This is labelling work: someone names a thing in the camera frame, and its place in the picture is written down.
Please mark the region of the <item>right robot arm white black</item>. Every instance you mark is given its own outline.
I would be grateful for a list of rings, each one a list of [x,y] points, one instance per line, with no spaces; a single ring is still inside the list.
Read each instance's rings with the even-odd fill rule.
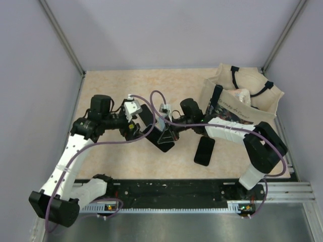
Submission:
[[[180,103],[183,115],[172,117],[170,105],[162,103],[156,114],[165,122],[158,142],[160,144],[179,139],[179,134],[188,129],[208,138],[221,138],[243,145],[250,165],[238,180],[236,195],[243,200],[254,193],[255,185],[265,178],[281,161],[288,148],[272,126],[266,122],[246,125],[223,120],[214,114],[204,114],[196,101],[187,98]]]

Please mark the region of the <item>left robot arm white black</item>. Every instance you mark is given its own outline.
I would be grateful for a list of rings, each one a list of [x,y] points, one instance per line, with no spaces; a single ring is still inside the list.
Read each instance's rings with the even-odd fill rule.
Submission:
[[[37,216],[44,219],[47,232],[50,223],[73,225],[79,212],[97,198],[113,197],[114,187],[108,184],[111,178],[104,174],[95,175],[82,188],[73,188],[89,150],[105,131],[120,130],[124,137],[134,131],[132,119],[142,111],[134,96],[124,99],[116,111],[113,106],[110,96],[97,94],[91,98],[85,115],[74,121],[63,154],[47,182],[38,192],[31,192],[29,202]]]

